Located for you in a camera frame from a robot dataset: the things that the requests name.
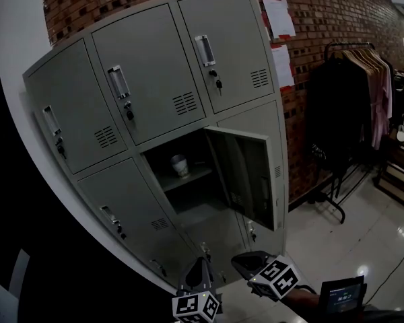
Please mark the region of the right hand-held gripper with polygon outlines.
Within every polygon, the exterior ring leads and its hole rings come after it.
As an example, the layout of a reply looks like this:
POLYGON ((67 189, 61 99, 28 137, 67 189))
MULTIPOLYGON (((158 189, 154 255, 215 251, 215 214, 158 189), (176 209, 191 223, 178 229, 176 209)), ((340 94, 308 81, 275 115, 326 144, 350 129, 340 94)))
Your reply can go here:
POLYGON ((246 252, 234 256, 231 263, 252 293, 273 301, 284 298, 301 280, 295 266, 282 255, 246 252))

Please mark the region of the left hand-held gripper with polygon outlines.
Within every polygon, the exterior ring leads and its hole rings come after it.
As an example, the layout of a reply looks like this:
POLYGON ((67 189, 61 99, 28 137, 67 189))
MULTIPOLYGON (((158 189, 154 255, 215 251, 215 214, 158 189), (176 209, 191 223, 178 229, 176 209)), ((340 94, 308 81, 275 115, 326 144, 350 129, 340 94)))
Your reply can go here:
POLYGON ((178 278, 172 315, 178 322, 217 322, 222 314, 222 295, 210 262, 204 257, 192 261, 178 278))

